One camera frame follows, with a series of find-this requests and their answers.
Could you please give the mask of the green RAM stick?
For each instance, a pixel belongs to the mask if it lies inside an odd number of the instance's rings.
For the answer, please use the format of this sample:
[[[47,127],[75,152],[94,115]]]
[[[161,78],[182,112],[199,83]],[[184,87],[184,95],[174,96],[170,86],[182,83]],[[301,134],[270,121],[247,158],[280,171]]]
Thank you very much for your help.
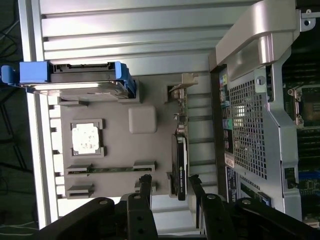
[[[133,167],[89,167],[87,173],[122,173],[122,172],[137,172],[141,168]]]

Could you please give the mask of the open black PC case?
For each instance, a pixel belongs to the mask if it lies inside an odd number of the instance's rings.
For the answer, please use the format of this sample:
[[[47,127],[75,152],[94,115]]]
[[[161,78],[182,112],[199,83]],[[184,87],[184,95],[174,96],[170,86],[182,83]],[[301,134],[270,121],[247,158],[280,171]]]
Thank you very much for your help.
[[[220,190],[303,219],[297,129],[284,105],[288,60],[320,61],[320,0],[260,0],[209,57]]]

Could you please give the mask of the green motherboard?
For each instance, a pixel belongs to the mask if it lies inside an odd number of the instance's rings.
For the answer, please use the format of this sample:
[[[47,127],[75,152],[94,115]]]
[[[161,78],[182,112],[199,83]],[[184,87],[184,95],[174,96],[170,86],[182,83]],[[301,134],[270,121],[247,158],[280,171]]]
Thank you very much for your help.
[[[282,80],[284,108],[293,120],[291,99],[287,91],[296,86],[320,84],[320,60],[286,61],[282,67]],[[320,177],[299,177],[301,170],[320,169],[320,128],[299,129],[296,125],[295,127],[298,152],[296,186],[301,197],[302,218],[320,220]]]

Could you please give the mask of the grey parts rack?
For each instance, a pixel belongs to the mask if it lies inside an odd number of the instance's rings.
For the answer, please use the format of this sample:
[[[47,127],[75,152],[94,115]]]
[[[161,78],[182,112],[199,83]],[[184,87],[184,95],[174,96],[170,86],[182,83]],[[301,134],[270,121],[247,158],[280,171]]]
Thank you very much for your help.
[[[140,177],[151,175],[151,193],[169,195],[172,171],[172,134],[177,122],[175,102],[166,102],[167,86],[179,84],[181,74],[140,76],[131,98],[109,86],[75,89],[59,101],[65,197],[119,197],[140,189]],[[73,150],[77,124],[98,128],[99,149],[91,154]],[[87,173],[90,167],[141,169],[133,172]]]

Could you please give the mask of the silver CPU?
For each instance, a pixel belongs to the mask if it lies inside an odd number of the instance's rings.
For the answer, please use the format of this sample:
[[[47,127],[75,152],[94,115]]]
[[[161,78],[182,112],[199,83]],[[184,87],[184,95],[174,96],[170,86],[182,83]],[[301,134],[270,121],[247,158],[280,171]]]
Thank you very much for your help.
[[[71,131],[72,147],[80,154],[95,154],[100,148],[99,130],[93,123],[77,124]]]

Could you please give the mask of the CPU socket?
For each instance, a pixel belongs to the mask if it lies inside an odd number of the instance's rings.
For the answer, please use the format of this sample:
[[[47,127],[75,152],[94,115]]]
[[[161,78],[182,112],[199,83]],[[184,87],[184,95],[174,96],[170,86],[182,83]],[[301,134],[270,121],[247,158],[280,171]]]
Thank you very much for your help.
[[[320,84],[298,85],[287,91],[298,129],[320,128]]]

